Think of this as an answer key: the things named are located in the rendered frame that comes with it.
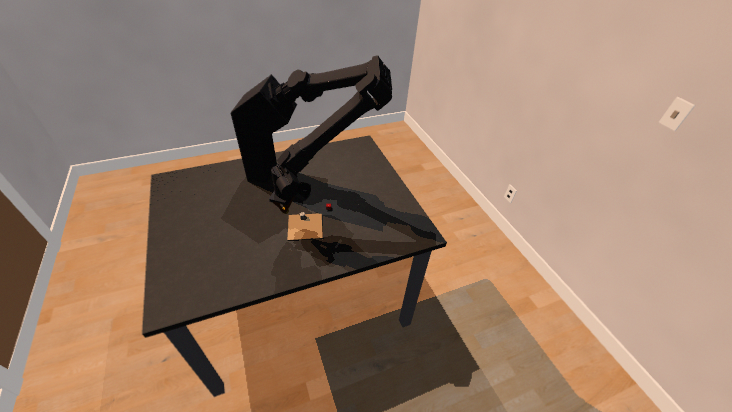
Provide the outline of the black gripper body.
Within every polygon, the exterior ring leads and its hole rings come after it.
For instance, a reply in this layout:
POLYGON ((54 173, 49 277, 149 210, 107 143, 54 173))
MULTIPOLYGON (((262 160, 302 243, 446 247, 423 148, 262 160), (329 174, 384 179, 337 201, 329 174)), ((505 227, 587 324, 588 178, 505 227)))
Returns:
POLYGON ((290 198, 289 198, 288 200, 287 200, 287 199, 282 199, 282 198, 279 198, 279 193, 278 193, 278 187, 277 187, 277 185, 276 185, 276 184, 274 184, 274 183, 273 183, 273 185, 274 185, 274 192, 273 192, 273 193, 272 193, 272 195, 271 195, 271 196, 269 197, 269 201, 270 201, 270 202, 273 202, 273 203, 274 203, 274 202, 278 202, 278 203, 280 203, 280 204, 282 204, 282 205, 288 205, 288 204, 290 203, 291 199, 292 199, 292 198, 293 198, 294 196, 293 196, 293 197, 290 197, 290 198))

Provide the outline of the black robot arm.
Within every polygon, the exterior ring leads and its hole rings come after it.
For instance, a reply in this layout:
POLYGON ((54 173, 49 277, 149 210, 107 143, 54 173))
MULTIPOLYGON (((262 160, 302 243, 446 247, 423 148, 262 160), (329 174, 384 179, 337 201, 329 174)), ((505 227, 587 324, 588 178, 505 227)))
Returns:
POLYGON ((360 116, 374 108, 379 111, 389 103, 392 99, 392 83, 390 70, 377 55, 364 64, 324 73, 308 74, 296 70, 286 83, 278 87, 272 82, 268 84, 270 101, 289 112, 294 111, 293 102, 298 97, 311 102, 321 97, 323 91, 351 86, 356 86, 357 93, 347 103, 305 138, 288 147, 277 159, 279 165, 274 166, 271 173, 273 183, 278 187, 279 198, 288 200, 294 195, 302 201, 309 198, 311 184, 298 181, 299 171, 309 164, 308 161, 322 147, 360 116))

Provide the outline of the orange square mat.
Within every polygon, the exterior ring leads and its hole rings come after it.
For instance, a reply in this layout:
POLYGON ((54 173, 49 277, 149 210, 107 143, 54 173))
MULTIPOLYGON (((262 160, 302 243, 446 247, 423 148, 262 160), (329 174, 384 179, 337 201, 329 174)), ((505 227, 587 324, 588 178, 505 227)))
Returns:
POLYGON ((305 214, 304 219, 300 215, 289 215, 287 240, 307 239, 323 239, 322 213, 305 214))

